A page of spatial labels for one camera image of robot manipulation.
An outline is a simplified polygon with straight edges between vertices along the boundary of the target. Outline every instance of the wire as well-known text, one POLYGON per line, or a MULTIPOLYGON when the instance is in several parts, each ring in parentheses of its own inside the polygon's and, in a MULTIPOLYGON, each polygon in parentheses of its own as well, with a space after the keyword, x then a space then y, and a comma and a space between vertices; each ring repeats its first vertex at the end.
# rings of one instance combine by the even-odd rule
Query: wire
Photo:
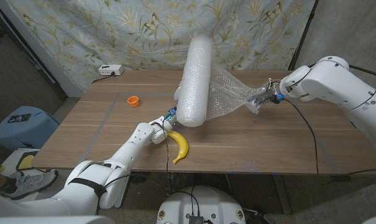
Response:
POLYGON ((305 119, 304 115, 301 113, 301 111, 288 99, 284 99, 285 101, 289 102, 291 105, 294 106, 294 108, 299 112, 301 117, 304 119, 306 125, 308 125, 309 129, 311 130, 312 136, 313 136, 313 142, 314 142, 314 153, 315 153, 315 158, 316 158, 316 174, 319 176, 319 162, 318 162, 318 144, 316 143, 316 137, 314 135, 313 129, 309 122, 305 119))
POLYGON ((192 191, 190 192, 190 202, 192 203, 192 215, 194 216, 193 214, 193 189, 196 187, 196 184, 194 184, 194 186, 192 187, 192 191))
POLYGON ((168 172, 168 157, 169 157, 168 156, 168 142, 167 142, 167 136, 165 135, 165 130, 164 130, 164 121, 165 121, 165 118, 163 118, 163 124, 162 124, 165 145, 167 147, 167 164, 166 164, 165 168, 166 168, 166 173, 168 174, 168 183, 169 183, 169 186, 170 186, 170 195, 171 195, 172 192, 173 192, 173 188, 172 188, 172 185, 171 185, 171 174, 168 172))
MULTIPOLYGON (((157 182, 156 180, 153 180, 153 179, 150 179, 148 176, 146 175, 142 175, 142 174, 128 174, 128 175, 123 175, 121 177, 118 177, 118 178, 115 178, 113 180, 111 180, 109 183, 105 184, 104 188, 106 189, 106 187, 108 187, 111 183, 117 181, 117 180, 120 180, 121 178, 125 178, 125 177, 132 177, 132 176, 138 176, 138 177, 145 177, 148 179, 148 181, 151 181, 152 183, 155 183, 157 184, 158 186, 160 186, 160 188, 162 188, 166 193, 167 193, 167 189, 165 187, 163 187, 159 182, 157 182)), ((96 206, 96 214, 98 215, 99 213, 99 202, 101 201, 101 199, 99 198, 98 199, 98 204, 96 206)))
POLYGON ((99 78, 99 79, 97 79, 97 80, 94 80, 94 81, 92 82, 92 84, 93 84, 94 82, 104 81, 105 79, 111 78, 111 77, 114 76, 114 74, 115 74, 115 73, 112 72, 110 76, 106 76, 106 77, 104 77, 104 78, 99 78))
POLYGON ((352 174, 360 174, 360 173, 372 172, 372 171, 376 171, 376 168, 374 168, 374 169, 366 169, 366 170, 359 170, 359 171, 350 172, 350 173, 347 173, 347 174, 342 174, 342 175, 339 175, 338 177, 333 178, 332 180, 330 180, 329 182, 327 182, 327 183, 325 183, 323 185, 330 184, 331 182, 334 182, 334 181, 336 181, 338 179, 341 179, 343 177, 347 177, 347 176, 352 175, 352 174))
MULTIPOLYGON (((314 141, 314 151, 315 151, 315 156, 316 156, 316 174, 317 176, 319 177, 319 165, 318 165, 318 147, 317 147, 317 143, 316 143, 316 137, 314 135, 314 132, 312 130, 312 127, 310 126, 310 124, 307 122, 307 120, 305 119, 305 117, 303 116, 303 114, 301 113, 301 111, 288 99, 284 99, 285 101, 289 102, 291 105, 294 106, 294 108, 299 112, 299 114, 301 115, 301 117, 304 119, 305 123, 308 125, 309 129, 311 130, 311 133, 312 133, 312 136, 313 136, 313 141, 314 141)), ((321 185, 326 185, 326 184, 330 184, 331 182, 334 182, 338 179, 341 179, 343 177, 347 177, 349 175, 352 175, 352 174, 360 174, 360 173, 364 173, 364 172, 372 172, 372 171, 376 171, 376 168, 374 169, 365 169, 365 170, 358 170, 358 171, 355 171, 355 172, 350 172, 350 173, 347 173, 347 174, 341 174, 339 175, 338 177, 335 177, 333 178, 332 180, 330 180, 329 182, 325 183, 325 184, 322 184, 321 185)))
POLYGON ((109 183, 105 184, 104 188, 108 187, 111 183, 113 183, 113 182, 115 182, 115 181, 117 181, 117 180, 119 180, 119 179, 121 179, 121 178, 125 178, 125 177, 133 177, 133 176, 136 176, 136 177, 145 177, 145 178, 148 179, 148 181, 150 181, 150 182, 152 182, 152 183, 158 185, 161 189, 163 189, 164 191, 166 191, 166 193, 168 193, 168 192, 167 192, 167 189, 166 189, 165 187, 163 187, 163 185, 161 185, 161 184, 160 184, 159 182, 157 182, 156 180, 150 179, 148 176, 143 175, 143 174, 128 174, 128 175, 120 176, 120 177, 118 177, 118 178, 115 178, 115 179, 111 180, 109 183))
POLYGON ((258 211, 255 211, 255 210, 251 210, 251 209, 247 209, 247 208, 242 208, 243 210, 246 210, 246 211, 249 211, 249 212, 252 212, 254 213, 255 215, 258 214, 258 211))
POLYGON ((269 84, 268 84, 268 90, 270 90, 270 87, 272 86, 272 79, 269 78, 269 84))
POLYGON ((188 195, 190 195, 191 197, 193 197, 193 198, 195 199, 195 201, 196 201, 197 206, 198 206, 198 216, 200 216, 199 203, 198 203, 198 200, 196 199, 196 197, 193 196, 193 194, 189 194, 188 192, 183 192, 183 191, 181 191, 181 190, 177 190, 176 192, 173 192, 172 194, 175 194, 175 193, 184 193, 184 194, 188 194, 188 195))
POLYGON ((370 70, 367 70, 367 69, 364 69, 364 68, 360 68, 358 66, 355 66, 355 65, 349 65, 350 68, 353 68, 353 69, 356 69, 356 70, 359 70, 359 71, 362 71, 362 72, 366 72, 366 73, 369 73, 369 74, 372 74, 372 75, 375 75, 376 76, 376 72, 373 72, 373 71, 370 71, 370 70))
POLYGON ((225 177, 226 177, 227 184, 228 184, 228 186, 229 186, 229 191, 230 191, 230 193, 231 193, 231 196, 233 197, 231 183, 230 183, 230 181, 229 181, 229 178, 227 177, 227 174, 225 174, 225 177))

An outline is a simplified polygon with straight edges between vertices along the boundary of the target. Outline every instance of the orange cup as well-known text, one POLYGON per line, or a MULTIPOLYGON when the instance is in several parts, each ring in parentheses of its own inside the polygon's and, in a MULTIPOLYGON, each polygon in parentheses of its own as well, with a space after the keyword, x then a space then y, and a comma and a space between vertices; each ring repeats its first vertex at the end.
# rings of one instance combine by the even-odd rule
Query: orange cup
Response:
POLYGON ((138 96, 132 96, 128 98, 127 102, 130 104, 131 107, 137 107, 139 105, 139 98, 138 96))

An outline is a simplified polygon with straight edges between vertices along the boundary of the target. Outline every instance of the blue container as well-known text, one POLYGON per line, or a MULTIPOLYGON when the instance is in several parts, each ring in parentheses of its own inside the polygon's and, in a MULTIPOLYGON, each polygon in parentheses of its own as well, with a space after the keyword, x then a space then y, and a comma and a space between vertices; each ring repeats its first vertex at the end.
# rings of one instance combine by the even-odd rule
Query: blue container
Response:
POLYGON ((58 121, 47 112, 21 106, 1 121, 0 145, 10 151, 18 148, 41 149, 58 126, 58 121))

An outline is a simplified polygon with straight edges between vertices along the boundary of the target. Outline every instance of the banana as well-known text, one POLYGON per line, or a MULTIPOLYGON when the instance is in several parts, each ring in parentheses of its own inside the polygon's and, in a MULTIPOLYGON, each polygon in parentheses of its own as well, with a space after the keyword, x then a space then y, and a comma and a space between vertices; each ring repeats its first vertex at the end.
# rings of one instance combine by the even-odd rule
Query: banana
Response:
POLYGON ((182 134, 176 132, 176 131, 169 131, 168 135, 173 138, 180 147, 180 152, 178 153, 178 156, 176 159, 173 160, 173 163, 176 164, 177 161, 184 158, 186 156, 186 153, 188 153, 188 142, 186 139, 182 136, 182 134))

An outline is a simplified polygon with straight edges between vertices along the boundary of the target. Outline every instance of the power outlet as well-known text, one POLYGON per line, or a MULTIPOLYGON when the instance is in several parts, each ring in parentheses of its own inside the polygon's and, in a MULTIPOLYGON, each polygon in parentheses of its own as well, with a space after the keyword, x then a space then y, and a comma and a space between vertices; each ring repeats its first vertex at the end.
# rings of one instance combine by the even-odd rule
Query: power outlet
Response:
POLYGON ((122 65, 101 65, 98 70, 101 75, 112 75, 112 72, 114 75, 121 75, 124 68, 122 65))

